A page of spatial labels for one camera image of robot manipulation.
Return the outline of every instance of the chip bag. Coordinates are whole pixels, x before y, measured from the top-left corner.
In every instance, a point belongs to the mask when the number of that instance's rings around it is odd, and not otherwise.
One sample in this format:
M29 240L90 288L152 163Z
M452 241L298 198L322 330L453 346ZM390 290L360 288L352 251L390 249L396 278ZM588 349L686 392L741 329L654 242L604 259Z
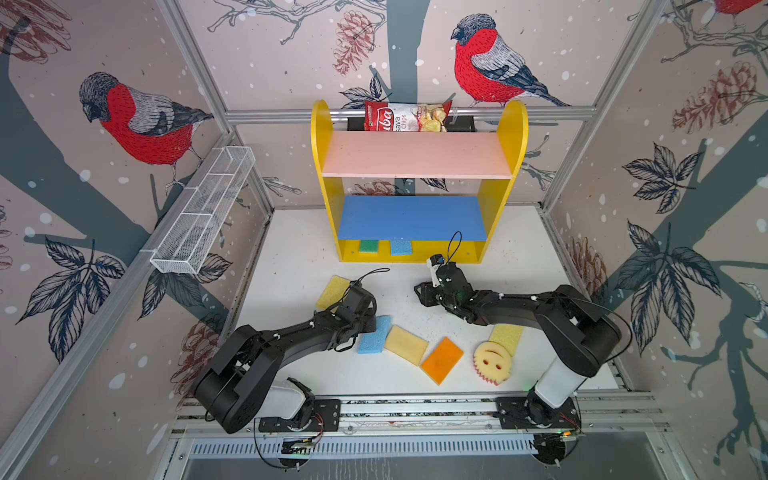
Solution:
M366 102L367 131L447 131L445 118L451 102L444 104L388 104Z

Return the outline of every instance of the pink shelf board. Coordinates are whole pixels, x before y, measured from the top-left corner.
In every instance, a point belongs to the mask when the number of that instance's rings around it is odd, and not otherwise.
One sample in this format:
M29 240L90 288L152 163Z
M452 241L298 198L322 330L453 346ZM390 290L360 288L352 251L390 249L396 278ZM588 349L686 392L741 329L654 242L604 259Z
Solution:
M324 177L511 178L494 133L334 131Z

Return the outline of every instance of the bird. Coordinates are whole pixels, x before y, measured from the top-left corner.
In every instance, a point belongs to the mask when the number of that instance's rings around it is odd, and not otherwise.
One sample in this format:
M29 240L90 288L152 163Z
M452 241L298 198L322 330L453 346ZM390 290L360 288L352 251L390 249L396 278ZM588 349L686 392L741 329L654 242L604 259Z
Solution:
M98 119L106 131L133 158L150 165L171 165L176 180L176 162L192 150L192 137L205 120L214 116L199 108L185 107L165 95L146 94L98 71L80 85L80 102L89 122Z
M467 15L451 35L456 40L456 81L474 100L506 104L512 98L539 97L559 107L568 104L549 94L525 65L525 59L504 43L490 15Z
M703 2L704 0L691 0L690 2L682 4L680 7L678 7L678 10L684 10L692 5L695 5L699 2ZM704 29L708 30L710 23L715 18L715 15L718 13L724 13L726 15L731 15L733 17L733 27L728 31L728 33L731 33L734 30L737 30L738 28L743 28L744 25L739 25L736 23L736 16L739 15L744 10L747 10L748 8L752 8L753 6L760 3L762 0L713 0L715 11L712 14L712 17L707 21L707 23L704 25Z

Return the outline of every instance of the bird head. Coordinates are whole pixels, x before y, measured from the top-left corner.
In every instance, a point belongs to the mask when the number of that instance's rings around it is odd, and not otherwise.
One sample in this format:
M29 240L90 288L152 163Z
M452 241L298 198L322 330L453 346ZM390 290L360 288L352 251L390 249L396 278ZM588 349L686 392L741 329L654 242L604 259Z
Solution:
M472 39L475 33L486 28L495 29L496 22L490 15L485 13L474 13L467 15L456 25L451 34L451 39L456 40L459 45L465 47L467 42Z
M109 115L107 94L119 84L120 82L115 77L103 71L97 71L83 81L80 85L80 103L83 104L83 113L88 121L97 118L101 121L112 119L112 116Z

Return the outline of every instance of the wire basket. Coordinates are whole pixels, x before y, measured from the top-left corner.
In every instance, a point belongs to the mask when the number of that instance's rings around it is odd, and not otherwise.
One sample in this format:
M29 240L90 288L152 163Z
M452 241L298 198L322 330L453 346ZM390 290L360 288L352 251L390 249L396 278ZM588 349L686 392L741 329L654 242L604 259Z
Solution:
M162 273L200 272L256 159L249 147L224 147L150 259Z

